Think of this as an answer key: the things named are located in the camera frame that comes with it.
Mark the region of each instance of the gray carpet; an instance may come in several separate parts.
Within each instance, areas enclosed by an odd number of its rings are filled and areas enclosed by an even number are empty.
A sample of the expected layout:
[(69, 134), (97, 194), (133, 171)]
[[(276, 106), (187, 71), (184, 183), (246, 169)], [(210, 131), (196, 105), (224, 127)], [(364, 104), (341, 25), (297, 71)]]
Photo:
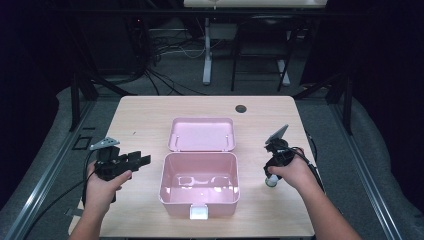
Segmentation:
[[(230, 45), (225, 45), (223, 42), (220, 44), (214, 49), (212, 83), (209, 86), (202, 84), (204, 55), (198, 58), (189, 58), (184, 52), (162, 55), (161, 61), (152, 69), (170, 77), (174, 82), (165, 81), (184, 95), (199, 95), (199, 93), (208, 95), (294, 95), (303, 90), (299, 86), (299, 79), (310, 47), (308, 42), (299, 42), (293, 62), (289, 67), (292, 86), (285, 87), (280, 93), (276, 91), (276, 81), (240, 81), (236, 83), (235, 91), (230, 92)], [(108, 79), (115, 81), (119, 77)], [(176, 94), (176, 91), (170, 89), (162, 80), (153, 78), (152, 81), (161, 95)], [(151, 80), (146, 76), (119, 86), (138, 95), (156, 95)], [(74, 138), (69, 144), (68, 151), (63, 156), (59, 174), (55, 178), (54, 184), (48, 189), (48, 194), (43, 199), (38, 212), (82, 179), (83, 161), (88, 151), (72, 148), (83, 148), (88, 140), (95, 143), (106, 135), (119, 97), (105, 87), (96, 87), (101, 97), (92, 104), (83, 102), (83, 105), (91, 106), (89, 108), (91, 111), (79, 130), (74, 133), (74, 137), (79, 137), (80, 141), (75, 145), (77, 140)], [(317, 165), (326, 192), (364, 239), (387, 239), (363, 182), (358, 177), (354, 156), (344, 137), (343, 130), (338, 125), (339, 119), (334, 116), (333, 107), (337, 109), (338, 106), (328, 106), (323, 100), (325, 93), (326, 90), (320, 90), (310, 98), (296, 101), (296, 103), (305, 130), (313, 137), (317, 146)], [(8, 233), (10, 234), (13, 224), (16, 224), (16, 219), (25, 207), (37, 182), (49, 164), (56, 161), (62, 144), (69, 138), (68, 129), (71, 125), (69, 89), (58, 94), (58, 99), (60, 100), (60, 109), (49, 135), (20, 186), (0, 212), (0, 239), (4, 239)], [(352, 111), (352, 130), (355, 142), (401, 236), (404, 239), (424, 239), (422, 213), (403, 197), (398, 184), (390, 173), (390, 157), (384, 141), (366, 111), (356, 101), (354, 101)], [(77, 187), (53, 205), (32, 229), (28, 239), (66, 239), (71, 217), (64, 213), (77, 206), (81, 190), (81, 186)]]

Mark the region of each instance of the black controller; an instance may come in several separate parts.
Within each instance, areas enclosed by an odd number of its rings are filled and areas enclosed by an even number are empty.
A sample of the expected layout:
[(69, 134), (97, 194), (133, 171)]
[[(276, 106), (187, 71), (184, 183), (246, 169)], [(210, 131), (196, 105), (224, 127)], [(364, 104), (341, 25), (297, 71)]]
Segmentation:
[(270, 166), (287, 166), (291, 163), (295, 153), (289, 148), (289, 144), (286, 140), (281, 138), (271, 139), (268, 145), (265, 146), (268, 152), (272, 152), (272, 158), (266, 163), (264, 170), (265, 175), (269, 178), (271, 173), (268, 172)]
[[(141, 157), (141, 152), (132, 152), (119, 156), (119, 148), (110, 146), (101, 148), (97, 152), (97, 161), (94, 164), (95, 173), (105, 181), (110, 181), (121, 175), (127, 170), (133, 172), (144, 165), (150, 164), (150, 155)], [(87, 182), (84, 184), (82, 193), (82, 202), (85, 205)], [(116, 194), (113, 197), (112, 203), (116, 201)]]

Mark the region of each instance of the hand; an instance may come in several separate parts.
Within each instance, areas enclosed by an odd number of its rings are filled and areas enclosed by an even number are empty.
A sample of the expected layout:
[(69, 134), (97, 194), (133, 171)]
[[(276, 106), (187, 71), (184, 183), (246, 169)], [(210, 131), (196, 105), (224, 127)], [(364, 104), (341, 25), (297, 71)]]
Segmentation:
[[(94, 172), (94, 169), (93, 162), (88, 166), (88, 176)], [(109, 211), (110, 203), (116, 191), (120, 190), (121, 185), (131, 176), (132, 172), (128, 170), (110, 181), (105, 181), (93, 173), (87, 183), (85, 210), (89, 210), (91, 214), (96, 214), (99, 217), (104, 217)]]
[(283, 177), (290, 186), (296, 188), (298, 191), (303, 189), (304, 186), (317, 184), (317, 181), (311, 170), (308, 168), (306, 162), (297, 154), (295, 154), (289, 165), (284, 167), (271, 166), (268, 167), (268, 171), (271, 174)]

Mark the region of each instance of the table leg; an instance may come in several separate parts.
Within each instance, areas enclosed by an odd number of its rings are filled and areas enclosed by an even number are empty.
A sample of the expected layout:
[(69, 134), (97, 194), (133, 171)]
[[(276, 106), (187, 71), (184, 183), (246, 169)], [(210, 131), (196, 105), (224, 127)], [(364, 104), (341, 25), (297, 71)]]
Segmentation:
[[(278, 64), (278, 70), (280, 72), (282, 72), (284, 70), (284, 66), (285, 66), (284, 60), (278, 60), (277, 64)], [(289, 79), (289, 75), (287, 74), (287, 72), (285, 73), (284, 78), (283, 78), (283, 86), (285, 86), (285, 87), (290, 86), (290, 79)]]
[(203, 84), (211, 83), (212, 72), (212, 53), (211, 53), (211, 37), (209, 32), (209, 18), (205, 19), (205, 67), (203, 69)]

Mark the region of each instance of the finger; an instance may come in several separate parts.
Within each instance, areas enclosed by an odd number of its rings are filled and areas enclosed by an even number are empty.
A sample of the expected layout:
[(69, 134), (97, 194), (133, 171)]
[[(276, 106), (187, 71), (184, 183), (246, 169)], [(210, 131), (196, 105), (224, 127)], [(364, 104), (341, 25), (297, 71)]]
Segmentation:
[(301, 147), (298, 147), (298, 148), (296, 148), (296, 152), (298, 153), (298, 154), (302, 154), (302, 155), (304, 155), (305, 154), (305, 151), (303, 150), (303, 148), (301, 148)]
[(122, 184), (124, 184), (129, 178), (131, 178), (132, 172), (131, 170), (128, 170), (121, 175), (117, 176), (116, 178), (112, 179), (110, 182), (112, 182), (113, 186), (118, 189)]
[(268, 172), (271, 174), (275, 174), (281, 176), (284, 173), (283, 167), (270, 166), (268, 167)]

